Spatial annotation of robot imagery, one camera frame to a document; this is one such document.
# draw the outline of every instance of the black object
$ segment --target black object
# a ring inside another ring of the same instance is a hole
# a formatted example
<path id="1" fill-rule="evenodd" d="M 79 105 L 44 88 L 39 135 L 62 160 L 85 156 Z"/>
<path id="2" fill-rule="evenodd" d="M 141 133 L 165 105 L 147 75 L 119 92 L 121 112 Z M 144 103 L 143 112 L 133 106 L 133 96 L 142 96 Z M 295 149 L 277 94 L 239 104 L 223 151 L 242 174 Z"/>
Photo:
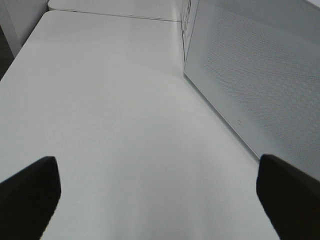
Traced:
<path id="1" fill-rule="evenodd" d="M 61 195 L 56 158 L 46 156 L 0 183 L 0 239 L 39 240 Z"/>
<path id="2" fill-rule="evenodd" d="M 274 155 L 263 155 L 256 193 L 280 239 L 320 240 L 319 181 Z"/>

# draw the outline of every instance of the white table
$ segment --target white table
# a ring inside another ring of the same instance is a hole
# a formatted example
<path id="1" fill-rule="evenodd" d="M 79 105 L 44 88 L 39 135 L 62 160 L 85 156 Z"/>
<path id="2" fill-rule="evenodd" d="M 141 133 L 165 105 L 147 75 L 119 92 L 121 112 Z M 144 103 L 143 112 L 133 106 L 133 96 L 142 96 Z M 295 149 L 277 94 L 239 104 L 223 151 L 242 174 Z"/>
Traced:
<path id="1" fill-rule="evenodd" d="M 50 11 L 0 81 L 0 181 L 56 156 L 42 239 L 274 240 L 258 163 L 182 71 L 178 22 Z"/>
<path id="2" fill-rule="evenodd" d="M 183 0 L 50 0 L 50 10 L 180 21 Z"/>

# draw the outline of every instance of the dark floor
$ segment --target dark floor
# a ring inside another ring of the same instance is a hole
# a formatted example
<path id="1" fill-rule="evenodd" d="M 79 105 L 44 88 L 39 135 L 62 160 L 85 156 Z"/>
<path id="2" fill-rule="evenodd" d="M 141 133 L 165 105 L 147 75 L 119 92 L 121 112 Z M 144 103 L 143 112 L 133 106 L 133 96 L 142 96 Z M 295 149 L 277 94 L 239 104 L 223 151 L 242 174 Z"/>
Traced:
<path id="1" fill-rule="evenodd" d="M 0 81 L 13 60 L 14 56 L 9 48 L 4 32 L 0 27 Z"/>

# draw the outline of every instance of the mesh pattern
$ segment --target mesh pattern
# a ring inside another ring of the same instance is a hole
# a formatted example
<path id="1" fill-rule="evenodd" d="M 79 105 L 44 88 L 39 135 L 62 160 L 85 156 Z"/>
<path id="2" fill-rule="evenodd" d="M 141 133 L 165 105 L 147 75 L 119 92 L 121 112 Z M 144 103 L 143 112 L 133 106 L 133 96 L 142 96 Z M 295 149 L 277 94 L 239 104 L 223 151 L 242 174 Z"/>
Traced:
<path id="1" fill-rule="evenodd" d="M 205 74 L 288 161 L 320 179 L 319 46 L 216 9 L 200 63 Z"/>

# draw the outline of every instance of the white tabletop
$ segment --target white tabletop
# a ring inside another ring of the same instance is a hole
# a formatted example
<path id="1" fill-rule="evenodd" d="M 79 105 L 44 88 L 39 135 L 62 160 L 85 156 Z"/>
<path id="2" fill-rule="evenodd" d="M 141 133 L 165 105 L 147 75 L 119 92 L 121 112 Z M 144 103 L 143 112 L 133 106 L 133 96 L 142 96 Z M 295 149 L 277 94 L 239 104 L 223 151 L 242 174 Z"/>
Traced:
<path id="1" fill-rule="evenodd" d="M 50 11 L 0 81 L 0 182 L 56 156 L 42 239 L 279 239 L 258 163 L 182 71 L 178 22 Z"/>
<path id="2" fill-rule="evenodd" d="M 50 10 L 180 21 L 183 0 L 49 0 Z"/>

